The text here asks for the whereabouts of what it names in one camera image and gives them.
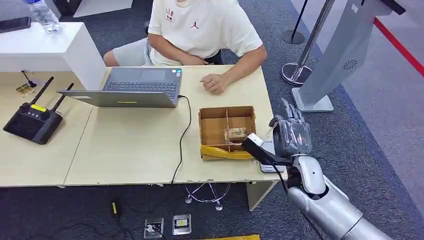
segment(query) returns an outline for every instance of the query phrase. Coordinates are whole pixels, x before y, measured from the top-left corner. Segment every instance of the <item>laptop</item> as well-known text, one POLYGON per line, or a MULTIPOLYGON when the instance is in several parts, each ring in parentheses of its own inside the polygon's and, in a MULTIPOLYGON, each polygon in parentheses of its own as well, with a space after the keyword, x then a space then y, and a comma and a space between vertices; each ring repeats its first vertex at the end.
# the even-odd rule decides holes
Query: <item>laptop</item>
POLYGON ((181 68, 113 67, 101 91, 57 92, 96 107, 176 108, 181 75, 181 68))

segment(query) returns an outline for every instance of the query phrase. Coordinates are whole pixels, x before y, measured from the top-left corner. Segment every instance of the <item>vent grille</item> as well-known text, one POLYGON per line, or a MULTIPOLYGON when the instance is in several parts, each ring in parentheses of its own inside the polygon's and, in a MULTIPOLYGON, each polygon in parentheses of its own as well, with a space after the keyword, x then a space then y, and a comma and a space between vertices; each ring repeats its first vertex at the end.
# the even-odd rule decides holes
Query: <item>vent grille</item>
POLYGON ((349 60, 343 64, 343 69, 347 72, 353 71, 358 65, 359 61, 357 60, 349 60))

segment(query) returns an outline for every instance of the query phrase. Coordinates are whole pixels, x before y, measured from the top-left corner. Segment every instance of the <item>stanchion base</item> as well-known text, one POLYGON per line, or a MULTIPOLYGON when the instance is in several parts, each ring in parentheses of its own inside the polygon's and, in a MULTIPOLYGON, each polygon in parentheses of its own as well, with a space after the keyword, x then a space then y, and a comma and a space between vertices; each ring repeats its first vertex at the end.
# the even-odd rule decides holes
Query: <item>stanchion base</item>
POLYGON ((292 35, 293 30, 287 30, 282 33, 281 38, 284 42, 295 45, 301 44, 305 41, 305 37, 303 36, 303 34, 298 31, 294 33, 293 38, 292 35))
POLYGON ((281 68, 281 76, 284 81, 291 85, 302 86, 306 82, 306 79, 308 79, 309 75, 311 75, 312 70, 307 66, 303 66, 300 76, 296 80, 293 80, 292 76, 297 66, 298 64, 295 62, 284 64, 281 68))
POLYGON ((302 98, 299 95, 300 87, 294 87, 291 89, 291 94, 293 95, 294 101, 296 102, 297 108, 305 113, 313 112, 332 112, 334 111, 333 104, 330 101, 329 96, 325 95, 321 100, 319 100, 315 105, 306 106, 302 102, 302 98))

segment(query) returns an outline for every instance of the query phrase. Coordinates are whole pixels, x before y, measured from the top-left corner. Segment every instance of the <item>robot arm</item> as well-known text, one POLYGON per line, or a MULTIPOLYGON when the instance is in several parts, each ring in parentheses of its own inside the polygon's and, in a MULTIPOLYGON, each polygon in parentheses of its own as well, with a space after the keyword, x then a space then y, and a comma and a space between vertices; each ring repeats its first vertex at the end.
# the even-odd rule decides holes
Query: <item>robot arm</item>
POLYGON ((300 111, 283 99, 286 116, 275 116, 273 127, 275 155, 264 150, 256 134, 250 134, 243 148, 266 165, 287 166, 290 201, 332 239, 391 239, 363 218, 348 196, 322 172, 312 150, 309 124, 300 111))

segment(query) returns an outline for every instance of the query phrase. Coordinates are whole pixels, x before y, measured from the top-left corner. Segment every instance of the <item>cardboard box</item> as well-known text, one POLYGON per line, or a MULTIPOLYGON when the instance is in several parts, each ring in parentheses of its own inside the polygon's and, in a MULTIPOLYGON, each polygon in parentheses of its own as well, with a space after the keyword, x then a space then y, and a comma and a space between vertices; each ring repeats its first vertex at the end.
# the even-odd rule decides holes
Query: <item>cardboard box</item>
MULTIPOLYGON (((202 146, 219 148, 230 153, 244 152, 240 144, 226 142, 226 129, 246 128, 247 135, 256 133, 255 111, 252 106, 201 108, 198 118, 202 146)), ((211 155, 202 155, 202 158, 225 159, 211 155)))

